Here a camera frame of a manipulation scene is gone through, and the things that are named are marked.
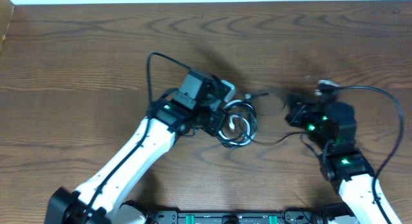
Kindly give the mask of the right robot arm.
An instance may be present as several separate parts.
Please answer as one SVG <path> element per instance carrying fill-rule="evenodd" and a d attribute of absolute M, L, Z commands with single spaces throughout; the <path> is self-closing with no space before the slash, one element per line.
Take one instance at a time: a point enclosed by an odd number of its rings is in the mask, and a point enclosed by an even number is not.
<path fill-rule="evenodd" d="M 289 95 L 287 104 L 285 120 L 304 129 L 319 147 L 320 171 L 342 199 L 342 203 L 323 207 L 313 223 L 400 223 L 373 178 L 375 171 L 355 145 L 354 108 L 336 100 L 311 100 L 300 95 Z"/>

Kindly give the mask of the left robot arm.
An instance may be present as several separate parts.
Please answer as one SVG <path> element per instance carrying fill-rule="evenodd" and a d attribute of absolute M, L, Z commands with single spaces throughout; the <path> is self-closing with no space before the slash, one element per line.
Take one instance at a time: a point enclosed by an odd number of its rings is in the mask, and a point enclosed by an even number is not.
<path fill-rule="evenodd" d="M 191 70 L 179 88 L 151 101 L 147 115 L 125 145 L 73 192 L 51 196 L 45 223 L 145 223 L 147 216 L 125 198 L 157 159 L 181 136 L 202 129 L 216 136 L 236 88 L 226 80 Z"/>

